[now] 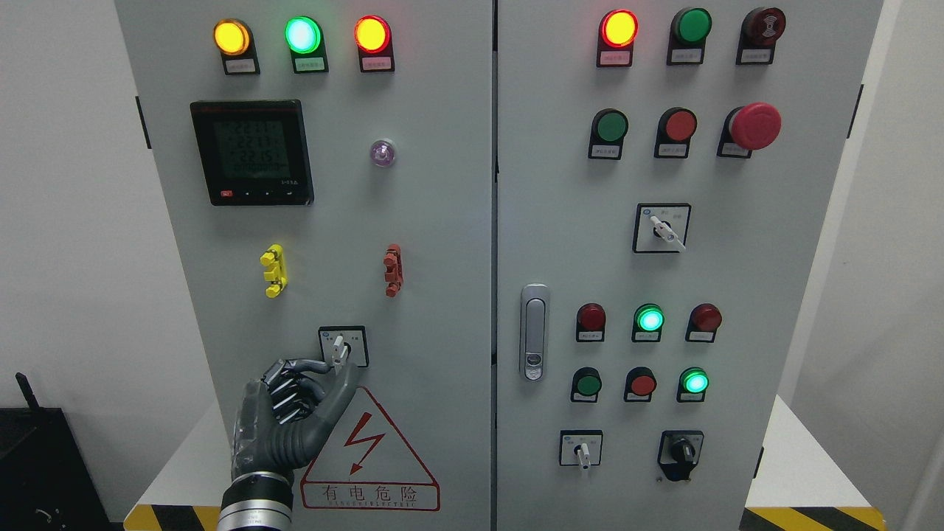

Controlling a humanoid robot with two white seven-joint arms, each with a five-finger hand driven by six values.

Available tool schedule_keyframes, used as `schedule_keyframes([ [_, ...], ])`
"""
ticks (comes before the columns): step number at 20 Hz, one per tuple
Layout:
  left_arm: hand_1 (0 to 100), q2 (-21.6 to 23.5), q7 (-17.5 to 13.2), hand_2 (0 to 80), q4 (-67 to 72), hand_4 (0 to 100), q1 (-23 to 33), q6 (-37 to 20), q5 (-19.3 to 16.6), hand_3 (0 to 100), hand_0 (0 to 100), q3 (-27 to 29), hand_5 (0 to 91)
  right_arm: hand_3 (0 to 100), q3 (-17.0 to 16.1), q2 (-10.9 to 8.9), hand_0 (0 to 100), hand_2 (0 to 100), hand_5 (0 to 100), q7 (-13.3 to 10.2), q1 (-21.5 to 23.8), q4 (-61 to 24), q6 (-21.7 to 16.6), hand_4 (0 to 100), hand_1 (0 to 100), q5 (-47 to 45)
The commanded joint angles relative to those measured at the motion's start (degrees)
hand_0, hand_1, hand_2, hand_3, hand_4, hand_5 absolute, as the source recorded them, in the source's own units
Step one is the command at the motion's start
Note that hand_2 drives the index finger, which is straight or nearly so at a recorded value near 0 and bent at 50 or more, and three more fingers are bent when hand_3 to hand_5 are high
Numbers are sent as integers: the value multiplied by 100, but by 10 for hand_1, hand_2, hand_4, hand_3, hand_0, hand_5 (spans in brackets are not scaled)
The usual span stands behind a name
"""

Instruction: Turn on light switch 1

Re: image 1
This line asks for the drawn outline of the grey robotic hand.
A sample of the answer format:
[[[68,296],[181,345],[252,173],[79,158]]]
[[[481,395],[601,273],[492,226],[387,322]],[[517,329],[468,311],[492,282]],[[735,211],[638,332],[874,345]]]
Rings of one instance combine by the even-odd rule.
[[[350,405],[363,370],[307,358],[279,359],[245,386],[233,430],[232,479],[310,463]]]

